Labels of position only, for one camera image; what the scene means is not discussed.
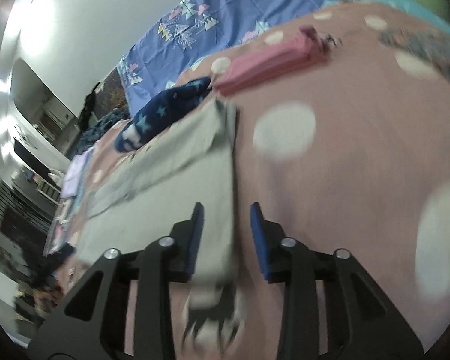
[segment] brown fabric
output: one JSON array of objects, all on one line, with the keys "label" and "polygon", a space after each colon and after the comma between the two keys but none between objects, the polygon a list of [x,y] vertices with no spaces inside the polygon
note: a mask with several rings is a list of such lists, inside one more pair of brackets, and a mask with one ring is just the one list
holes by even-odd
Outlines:
[{"label": "brown fabric", "polygon": [[[246,88],[228,98],[239,109],[235,243],[240,262],[238,286],[247,308],[245,328],[226,353],[228,359],[271,360],[277,351],[283,292],[280,286],[268,285],[260,274],[250,230],[253,202],[260,202],[268,220],[280,223],[289,236],[314,250],[332,253],[342,247],[349,249],[426,348],[450,323],[450,293],[427,302],[420,297],[415,276],[422,209],[430,194],[450,180],[450,83],[439,74],[419,79],[404,72],[397,64],[395,50],[380,45],[379,32],[370,28],[364,17],[377,15],[390,28],[409,31],[426,31],[431,26],[381,4],[343,4],[324,11],[332,13],[329,20],[317,20],[310,14],[272,28],[257,40],[209,56],[194,71],[185,71],[176,83],[183,85],[210,75],[212,63],[219,57],[233,61],[267,48],[264,39],[275,31],[283,31],[286,41],[300,27],[312,25],[343,41],[343,46],[331,50],[327,63]],[[205,101],[214,96],[212,92]],[[265,112],[288,101],[313,109],[317,125],[314,142],[294,158],[268,159],[254,147],[256,123]],[[112,148],[118,132],[110,130],[98,142],[87,191],[99,187],[120,166],[117,161],[124,155]],[[94,177],[100,181],[94,184]],[[79,233],[83,225],[85,209],[86,197],[73,220],[74,232]],[[67,271],[62,270],[61,280],[66,279]],[[171,286],[179,359],[202,358],[180,350],[181,317],[189,290],[186,285]],[[442,360],[442,353],[437,350],[435,358]],[[220,357],[218,352],[207,356]]]}]

